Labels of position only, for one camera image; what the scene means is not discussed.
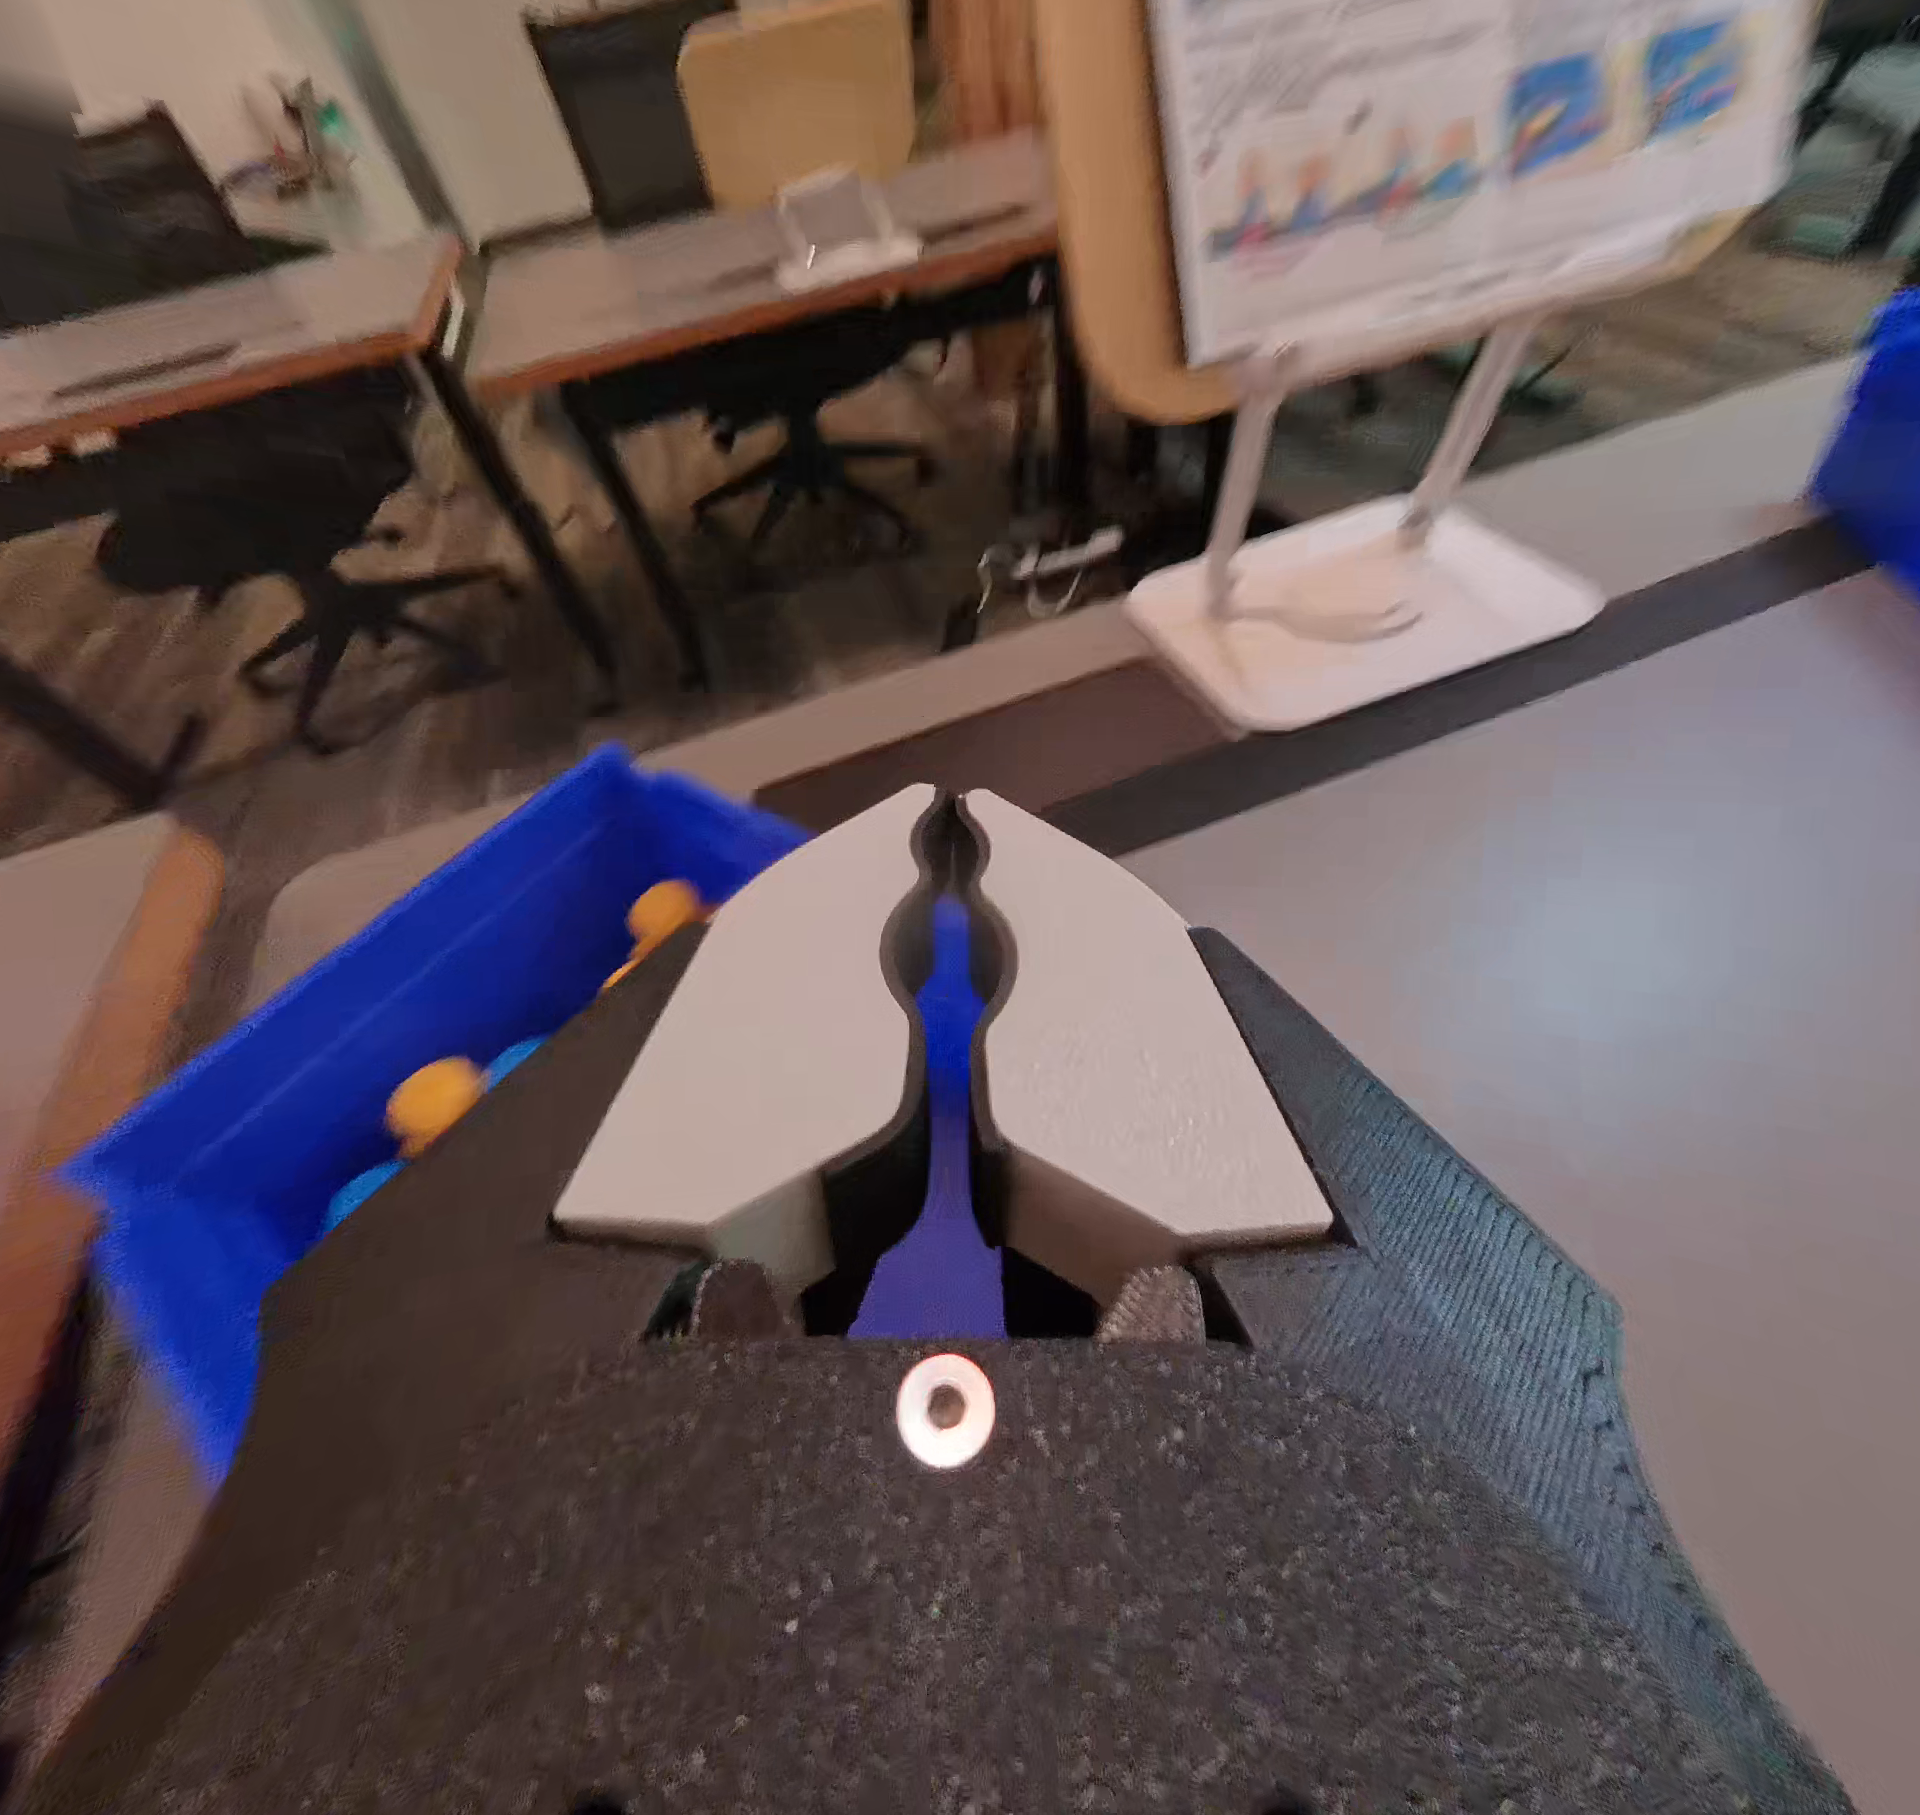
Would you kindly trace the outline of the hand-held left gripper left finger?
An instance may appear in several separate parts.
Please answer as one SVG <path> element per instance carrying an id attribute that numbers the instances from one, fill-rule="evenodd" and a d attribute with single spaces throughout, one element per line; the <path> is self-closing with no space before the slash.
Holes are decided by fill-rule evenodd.
<path id="1" fill-rule="evenodd" d="M 882 970 L 938 807 L 917 783 L 782 855 L 708 922 L 552 1206 L 559 1231 L 834 1266 L 827 1175 L 905 1116 L 913 1022 Z"/>

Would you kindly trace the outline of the white power strip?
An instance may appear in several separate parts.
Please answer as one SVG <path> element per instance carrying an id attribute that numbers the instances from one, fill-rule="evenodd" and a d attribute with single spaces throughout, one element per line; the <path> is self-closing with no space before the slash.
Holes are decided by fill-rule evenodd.
<path id="1" fill-rule="evenodd" d="M 995 598 L 1016 597 L 1031 619 L 1059 617 L 1080 598 L 1093 571 L 1118 561 L 1123 546 L 1119 526 L 1052 544 L 997 541 L 978 558 L 972 610 L 984 612 Z"/>

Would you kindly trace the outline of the black office chair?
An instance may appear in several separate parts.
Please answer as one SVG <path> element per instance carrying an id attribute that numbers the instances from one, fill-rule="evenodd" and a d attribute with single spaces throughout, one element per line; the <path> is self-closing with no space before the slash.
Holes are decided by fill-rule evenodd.
<path id="1" fill-rule="evenodd" d="M 687 35 L 737 0 L 636 0 L 572 15 L 526 15 L 593 218 L 634 230 L 711 207 L 677 83 Z"/>
<path id="2" fill-rule="evenodd" d="M 499 677 L 480 650 L 414 607 L 482 586 L 511 598 L 516 587 L 503 568 L 386 579 L 339 568 L 343 555 L 389 538 L 384 506 L 414 480 L 414 405 L 408 373 L 384 366 L 158 421 L 145 428 L 150 447 L 118 485 L 94 550 L 111 587 L 150 601 L 192 597 L 203 610 L 254 581 L 283 579 L 299 617 L 236 676 L 270 696 L 279 691 L 273 668 L 306 652 L 294 732 L 321 755 L 341 746 L 318 716 L 359 637 L 382 648 L 418 643 L 443 659 L 457 686 Z"/>
<path id="3" fill-rule="evenodd" d="M 321 243 L 245 230 L 165 106 L 81 135 L 48 106 L 4 100 L 4 332 L 322 251 Z"/>
<path id="4" fill-rule="evenodd" d="M 738 433 L 773 421 L 781 427 L 781 447 L 695 497 L 689 510 L 693 526 L 714 529 L 725 505 L 761 492 L 761 510 L 749 534 L 752 544 L 761 544 L 800 502 L 823 506 L 836 497 L 876 517 L 900 552 L 917 550 L 922 544 L 917 522 L 872 485 L 860 484 L 852 469 L 865 461 L 905 461 L 914 480 L 928 484 L 939 464 L 919 441 L 834 439 L 823 427 L 823 410 L 831 401 L 868 387 L 910 348 L 913 339 L 900 324 L 852 316 L 776 335 L 771 348 L 744 352 L 733 373 L 718 373 L 700 403 L 714 441 L 733 447 Z"/>

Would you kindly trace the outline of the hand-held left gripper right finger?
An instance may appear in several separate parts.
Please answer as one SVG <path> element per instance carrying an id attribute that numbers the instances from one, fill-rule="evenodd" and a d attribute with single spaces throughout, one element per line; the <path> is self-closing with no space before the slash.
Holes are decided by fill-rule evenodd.
<path id="1" fill-rule="evenodd" d="M 1015 803 L 960 805 L 1009 958 L 978 1043 L 1006 1243 L 1108 1306 L 1147 1267 L 1330 1241 L 1333 1205 L 1189 921 Z"/>

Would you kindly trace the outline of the wooden pillar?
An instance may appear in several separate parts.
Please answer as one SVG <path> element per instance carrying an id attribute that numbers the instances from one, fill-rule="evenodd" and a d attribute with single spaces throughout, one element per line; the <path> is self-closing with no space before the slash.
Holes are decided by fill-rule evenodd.
<path id="1" fill-rule="evenodd" d="M 928 0 L 947 130 L 964 142 L 1043 127 L 1034 0 Z"/>

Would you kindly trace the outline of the blue plastic bin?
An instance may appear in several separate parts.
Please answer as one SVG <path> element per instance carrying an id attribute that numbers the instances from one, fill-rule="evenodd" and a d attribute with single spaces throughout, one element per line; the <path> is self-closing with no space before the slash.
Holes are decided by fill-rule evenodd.
<path id="1" fill-rule="evenodd" d="M 1918 286 L 1871 324 L 1848 405 L 1812 474 L 1817 506 L 1918 597 Z"/>
<path id="2" fill-rule="evenodd" d="M 947 801 L 939 795 L 919 831 L 924 879 L 882 946 L 914 1029 L 905 1116 L 825 1181 L 829 1276 L 855 1272 L 865 1246 L 878 1243 L 876 1307 L 854 1325 L 882 1337 L 1006 1335 L 1002 1255 L 982 1227 L 960 1225 L 959 1174 L 970 1170 L 956 1146 L 960 1043 L 972 1032 L 959 1014 L 982 1021 L 987 1003 L 979 988 L 959 988 L 963 886 L 936 881 L 934 822 Z M 533 1035 L 555 1043 L 615 970 L 615 917 L 644 884 L 689 881 L 718 911 L 821 834 L 598 751 L 280 990 L 72 1165 L 75 1185 L 105 1209 L 100 1267 L 115 1310 L 178 1405 L 211 1487 L 229 1478 L 252 1419 L 268 1297 L 324 1239 L 334 1192 L 375 1167 L 403 1072 L 445 1057 L 488 1063 Z M 955 903 L 928 913 L 928 969 L 917 964 L 922 896 Z M 545 1233 L 696 1252 L 559 1231 L 552 1206 L 583 1152 L 561 1151 L 552 1199 L 533 1205 Z"/>

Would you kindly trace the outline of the printed instruction sheet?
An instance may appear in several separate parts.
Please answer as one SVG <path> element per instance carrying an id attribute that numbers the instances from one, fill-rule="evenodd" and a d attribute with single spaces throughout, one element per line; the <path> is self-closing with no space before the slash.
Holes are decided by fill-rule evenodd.
<path id="1" fill-rule="evenodd" d="M 1190 369 L 1416 345 L 1761 207 L 1817 0 L 1147 0 Z"/>

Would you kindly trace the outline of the grey wood-edged side table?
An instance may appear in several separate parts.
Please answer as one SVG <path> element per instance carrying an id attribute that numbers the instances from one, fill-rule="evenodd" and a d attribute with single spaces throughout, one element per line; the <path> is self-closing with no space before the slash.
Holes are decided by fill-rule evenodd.
<path id="1" fill-rule="evenodd" d="M 99 1236 L 69 1167 L 158 1086 L 226 884 L 168 815 L 3 864 L 3 1474 Z"/>

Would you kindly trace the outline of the pile of mega blocks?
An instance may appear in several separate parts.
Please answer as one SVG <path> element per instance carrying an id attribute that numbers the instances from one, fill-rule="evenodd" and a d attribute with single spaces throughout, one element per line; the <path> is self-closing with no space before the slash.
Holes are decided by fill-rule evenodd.
<path id="1" fill-rule="evenodd" d="M 598 995 L 612 994 L 657 954 L 668 939 L 684 933 L 684 928 L 704 926 L 711 913 L 714 903 L 684 879 L 670 879 L 643 890 L 626 917 L 630 951 L 600 983 Z M 397 1083 L 384 1116 L 393 1157 L 351 1177 L 334 1192 L 322 1220 L 322 1231 L 330 1233 L 341 1227 L 373 1195 L 449 1133 L 486 1094 L 506 1082 L 526 1061 L 533 1059 L 547 1041 L 549 1035 L 521 1039 L 488 1063 L 445 1057 L 431 1061 Z"/>

